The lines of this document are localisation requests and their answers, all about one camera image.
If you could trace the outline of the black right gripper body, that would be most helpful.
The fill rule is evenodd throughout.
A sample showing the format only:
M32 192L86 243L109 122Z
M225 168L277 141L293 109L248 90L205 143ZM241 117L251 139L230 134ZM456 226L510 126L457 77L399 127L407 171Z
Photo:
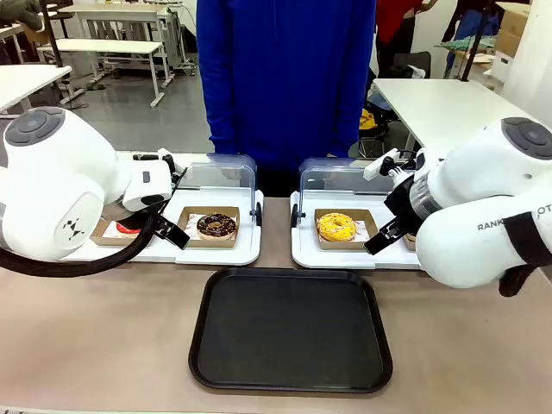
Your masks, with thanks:
M430 199L428 174L416 175L405 171L389 171L393 189L384 202L393 219L383 227L383 235L416 235L423 221L431 214L423 203Z

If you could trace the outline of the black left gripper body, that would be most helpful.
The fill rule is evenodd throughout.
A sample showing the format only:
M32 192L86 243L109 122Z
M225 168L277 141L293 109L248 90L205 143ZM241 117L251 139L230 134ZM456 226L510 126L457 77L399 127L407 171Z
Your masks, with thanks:
M105 220L120 223L127 229L142 229L147 219L156 214L166 203L160 195L149 195L130 201L130 207L122 203L122 198L105 205Z

